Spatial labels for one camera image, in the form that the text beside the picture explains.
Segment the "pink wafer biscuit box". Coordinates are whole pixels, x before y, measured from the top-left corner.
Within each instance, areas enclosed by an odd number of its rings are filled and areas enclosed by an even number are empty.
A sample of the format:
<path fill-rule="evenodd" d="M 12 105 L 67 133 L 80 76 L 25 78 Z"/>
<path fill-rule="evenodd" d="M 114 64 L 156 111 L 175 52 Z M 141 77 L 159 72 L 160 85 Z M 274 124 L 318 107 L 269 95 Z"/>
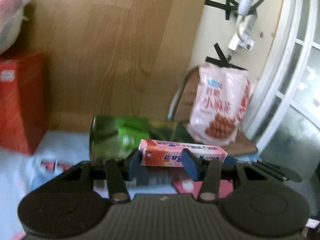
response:
<path fill-rule="evenodd" d="M 141 164 L 155 167 L 182 167 L 181 154 L 190 150 L 198 159 L 216 159 L 221 162 L 227 152 L 220 146 L 189 144 L 182 142 L 141 139 L 138 149 L 142 152 Z"/>

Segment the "green snack packet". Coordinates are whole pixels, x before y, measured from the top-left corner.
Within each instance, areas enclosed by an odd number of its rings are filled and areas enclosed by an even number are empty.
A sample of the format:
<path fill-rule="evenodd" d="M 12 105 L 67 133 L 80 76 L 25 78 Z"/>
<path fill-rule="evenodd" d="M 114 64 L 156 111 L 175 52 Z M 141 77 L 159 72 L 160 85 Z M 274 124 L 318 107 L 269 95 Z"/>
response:
<path fill-rule="evenodd" d="M 149 124 L 145 119 L 116 118 L 118 138 L 121 148 L 131 150 L 138 148 L 142 139 L 149 139 Z"/>

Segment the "green transparent storage bin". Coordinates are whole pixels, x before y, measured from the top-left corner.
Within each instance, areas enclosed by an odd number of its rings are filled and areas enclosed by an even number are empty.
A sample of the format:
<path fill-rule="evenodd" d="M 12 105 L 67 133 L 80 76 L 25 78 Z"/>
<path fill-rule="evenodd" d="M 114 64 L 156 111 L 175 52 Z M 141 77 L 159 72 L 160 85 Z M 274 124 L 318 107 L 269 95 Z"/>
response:
<path fill-rule="evenodd" d="M 125 159 L 134 149 L 121 148 L 116 118 L 113 116 L 95 116 L 89 133 L 89 158 L 94 165 L 103 164 L 109 159 Z M 173 121 L 145 119 L 149 124 L 149 139 L 186 142 L 194 144 L 195 140 L 185 129 L 184 124 Z"/>

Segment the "brown cushioned chair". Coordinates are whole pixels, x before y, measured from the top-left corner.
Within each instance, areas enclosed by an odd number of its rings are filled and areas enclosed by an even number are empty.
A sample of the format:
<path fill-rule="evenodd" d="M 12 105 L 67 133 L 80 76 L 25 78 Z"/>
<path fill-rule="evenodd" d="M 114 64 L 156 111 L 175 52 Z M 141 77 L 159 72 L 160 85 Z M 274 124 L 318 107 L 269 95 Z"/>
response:
<path fill-rule="evenodd" d="M 178 87 L 175 95 L 172 98 L 168 120 L 182 123 L 189 122 L 189 116 L 196 98 L 197 85 L 199 83 L 199 68 L 195 67 L 187 71 L 182 83 Z M 258 149 L 253 142 L 251 142 L 242 131 L 238 131 L 236 140 L 222 148 L 231 157 L 238 157 L 248 154 L 257 153 Z"/>

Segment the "pink twisted dough snack bag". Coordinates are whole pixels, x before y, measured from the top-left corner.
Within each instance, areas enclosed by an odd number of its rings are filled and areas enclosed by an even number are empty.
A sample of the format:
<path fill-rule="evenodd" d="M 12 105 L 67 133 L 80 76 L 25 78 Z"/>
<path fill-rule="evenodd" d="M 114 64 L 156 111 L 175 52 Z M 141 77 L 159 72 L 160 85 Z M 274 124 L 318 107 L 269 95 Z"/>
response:
<path fill-rule="evenodd" d="M 248 71 L 204 63 L 199 75 L 187 131 L 196 142 L 229 145 L 236 140 L 252 95 Z"/>

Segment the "white framed window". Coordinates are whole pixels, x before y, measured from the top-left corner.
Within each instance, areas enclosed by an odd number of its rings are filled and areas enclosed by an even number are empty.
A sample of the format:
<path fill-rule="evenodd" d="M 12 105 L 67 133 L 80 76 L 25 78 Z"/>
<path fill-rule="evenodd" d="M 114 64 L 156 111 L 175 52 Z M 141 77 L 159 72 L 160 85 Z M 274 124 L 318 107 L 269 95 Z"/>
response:
<path fill-rule="evenodd" d="M 256 154 L 319 145 L 319 0 L 283 0 L 278 30 L 243 123 Z"/>

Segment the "red cardboard box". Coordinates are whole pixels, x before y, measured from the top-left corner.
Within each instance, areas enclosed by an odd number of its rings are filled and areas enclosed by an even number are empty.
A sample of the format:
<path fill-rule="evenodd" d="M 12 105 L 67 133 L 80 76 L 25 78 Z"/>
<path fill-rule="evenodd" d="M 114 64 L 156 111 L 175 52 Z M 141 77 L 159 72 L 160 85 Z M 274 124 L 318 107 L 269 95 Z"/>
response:
<path fill-rule="evenodd" d="M 26 155 L 35 153 L 47 130 L 42 53 L 1 57 L 1 146 Z"/>

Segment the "pink white plastic bag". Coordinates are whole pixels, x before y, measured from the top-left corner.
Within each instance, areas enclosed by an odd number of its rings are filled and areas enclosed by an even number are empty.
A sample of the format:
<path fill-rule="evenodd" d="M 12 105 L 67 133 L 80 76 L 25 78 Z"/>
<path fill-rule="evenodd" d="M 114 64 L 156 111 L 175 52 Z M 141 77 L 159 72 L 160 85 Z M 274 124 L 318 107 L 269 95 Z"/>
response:
<path fill-rule="evenodd" d="M 1 0 L 1 54 L 17 40 L 21 25 L 28 20 L 24 8 L 31 0 Z"/>

